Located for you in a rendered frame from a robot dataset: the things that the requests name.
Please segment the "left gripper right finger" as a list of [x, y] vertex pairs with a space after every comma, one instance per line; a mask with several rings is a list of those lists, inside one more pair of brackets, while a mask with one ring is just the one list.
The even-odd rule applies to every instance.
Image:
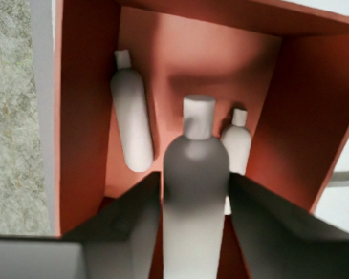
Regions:
[[349, 279], [348, 230], [238, 171], [228, 199], [251, 279]]

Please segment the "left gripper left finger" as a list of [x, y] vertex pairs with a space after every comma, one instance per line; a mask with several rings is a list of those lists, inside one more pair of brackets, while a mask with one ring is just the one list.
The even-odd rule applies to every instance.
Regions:
[[0, 279], [148, 279], [161, 196], [151, 171], [61, 236], [0, 234]]

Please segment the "red-brown open box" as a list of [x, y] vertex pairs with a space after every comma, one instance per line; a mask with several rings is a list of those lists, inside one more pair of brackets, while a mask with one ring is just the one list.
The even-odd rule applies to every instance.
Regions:
[[[125, 163], [114, 51], [142, 77], [152, 166]], [[148, 279], [164, 279], [163, 156], [184, 97], [215, 97], [213, 136], [248, 109], [245, 176], [315, 213], [349, 140], [349, 15], [288, 0], [55, 0], [55, 236], [162, 172]]]

